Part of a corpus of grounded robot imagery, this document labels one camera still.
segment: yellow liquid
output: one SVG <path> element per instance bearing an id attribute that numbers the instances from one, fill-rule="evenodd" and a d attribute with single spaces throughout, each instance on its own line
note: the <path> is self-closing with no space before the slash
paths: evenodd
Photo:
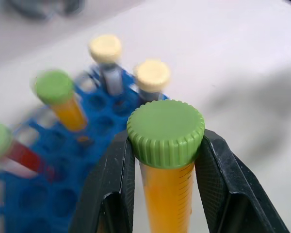
<path id="1" fill-rule="evenodd" d="M 66 103 L 52 105 L 51 109 L 68 130 L 78 132 L 85 129 L 87 120 L 74 97 Z"/>
<path id="2" fill-rule="evenodd" d="M 140 163 L 152 233 L 187 233 L 192 213 L 194 163 L 157 169 Z"/>

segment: white countertop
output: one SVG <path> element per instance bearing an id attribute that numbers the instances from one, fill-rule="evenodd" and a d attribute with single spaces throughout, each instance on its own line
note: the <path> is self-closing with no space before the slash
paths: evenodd
<path id="1" fill-rule="evenodd" d="M 291 231 L 291 5 L 280 0 L 148 0 L 93 27 L 0 65 L 0 120 L 19 123 L 39 101 L 30 81 L 43 69 L 77 74 L 87 43 L 118 35 L 128 71 L 147 58 L 172 70 L 166 95 L 196 107 L 255 173 Z M 139 168 L 134 229 L 149 233 Z M 197 186 L 191 233 L 207 232 Z"/>

